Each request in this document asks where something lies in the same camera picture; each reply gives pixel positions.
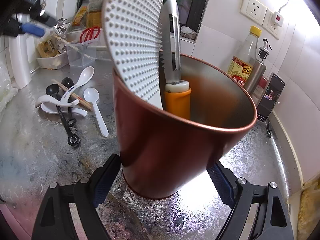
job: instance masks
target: clear plastic container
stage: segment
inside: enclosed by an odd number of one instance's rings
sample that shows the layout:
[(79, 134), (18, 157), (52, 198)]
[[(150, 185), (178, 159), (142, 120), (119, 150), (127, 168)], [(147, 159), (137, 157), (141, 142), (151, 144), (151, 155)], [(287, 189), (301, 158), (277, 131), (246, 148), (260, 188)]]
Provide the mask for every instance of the clear plastic container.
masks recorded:
[(82, 43), (66, 44), (70, 66), (87, 67), (91, 65), (97, 56), (98, 43), (99, 39), (97, 38)]
[(87, 28), (98, 26), (101, 28), (101, 11), (104, 0), (89, 0), (87, 7)]
[(247, 81), (256, 61), (260, 35), (261, 30), (256, 26), (251, 26), (248, 37), (237, 49), (228, 68), (228, 74), (242, 86)]
[(55, 57), (37, 58), (40, 68), (59, 69), (69, 63), (68, 53), (64, 52)]

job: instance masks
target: stainless steel countertop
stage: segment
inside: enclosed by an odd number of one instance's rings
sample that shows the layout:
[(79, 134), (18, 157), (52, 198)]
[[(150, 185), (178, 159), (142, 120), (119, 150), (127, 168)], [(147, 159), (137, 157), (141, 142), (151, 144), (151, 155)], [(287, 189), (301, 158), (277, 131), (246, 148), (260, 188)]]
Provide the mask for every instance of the stainless steel countertop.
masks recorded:
[[(76, 90), (82, 96), (88, 87), (100, 93), (98, 106), (109, 130), (100, 135), (95, 115), (77, 116), (73, 131), (81, 138), (73, 149), (59, 115), (49, 115), (34, 107), (45, 94), (51, 79), (70, 77), (76, 83), (82, 69), (65, 66), (60, 70), (39, 69), (32, 81), (7, 104), (0, 123), (0, 195), (31, 236), (41, 200), (53, 181), (60, 185), (90, 176), (112, 153), (119, 153), (113, 112), (110, 61), (97, 60), (91, 81)], [(261, 124), (254, 128), (222, 159), (237, 177), (252, 184), (275, 181), (284, 196), (289, 194), (289, 177), (281, 160), (276, 135), (268, 138)], [(74, 204), (70, 204), (79, 239), (86, 239)], [(224, 205), (207, 172), (186, 184), (164, 200), (139, 197), (127, 186), (119, 172), (108, 198), (97, 208), (98, 214), (114, 239), (215, 239), (230, 209)], [(255, 210), (244, 229), (249, 234)]]

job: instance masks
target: glass bottle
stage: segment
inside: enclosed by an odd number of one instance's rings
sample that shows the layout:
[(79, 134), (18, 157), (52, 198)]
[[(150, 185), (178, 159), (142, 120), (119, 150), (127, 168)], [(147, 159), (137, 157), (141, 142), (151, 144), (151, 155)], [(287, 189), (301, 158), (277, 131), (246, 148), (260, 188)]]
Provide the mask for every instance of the glass bottle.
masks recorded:
[(261, 30), (251, 26), (250, 33), (234, 54), (228, 74), (241, 86), (247, 81), (257, 57), (257, 44)]

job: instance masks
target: chopsticks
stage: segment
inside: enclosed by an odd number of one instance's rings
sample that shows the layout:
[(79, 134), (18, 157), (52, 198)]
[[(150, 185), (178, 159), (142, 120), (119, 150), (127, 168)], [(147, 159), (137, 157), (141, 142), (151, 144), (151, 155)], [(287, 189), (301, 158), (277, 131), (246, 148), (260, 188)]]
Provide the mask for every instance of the chopsticks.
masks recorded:
[[(55, 79), (52, 79), (51, 81), (56, 83), (63, 91), (66, 92), (68, 90), (68, 88), (66, 88), (64, 85), (62, 85), (60, 82), (56, 81)], [(84, 100), (83, 98), (81, 98), (75, 93), (71, 93), (71, 97), (73, 99), (79, 99), (80, 104), (82, 104), (83, 106), (85, 106), (86, 108), (88, 108), (90, 111), (93, 112), (93, 107), (88, 101)]]

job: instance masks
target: red scissors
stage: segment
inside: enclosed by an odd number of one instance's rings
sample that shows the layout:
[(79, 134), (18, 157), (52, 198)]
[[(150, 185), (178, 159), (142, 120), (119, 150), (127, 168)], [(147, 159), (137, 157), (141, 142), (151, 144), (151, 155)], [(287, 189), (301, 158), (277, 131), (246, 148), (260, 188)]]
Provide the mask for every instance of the red scissors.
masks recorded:
[[(97, 30), (98, 32), (97, 32), (96, 36), (95, 36), (94, 38), (92, 38), (95, 30)], [(80, 42), (90, 41), (90, 40), (92, 40), (92, 39), (96, 39), (96, 38), (99, 36), (100, 31), (101, 31), (101, 29), (100, 29), (99, 26), (95, 26), (95, 27), (92, 27), (92, 28), (87, 28), (87, 29), (85, 29), (85, 30), (81, 33)]]

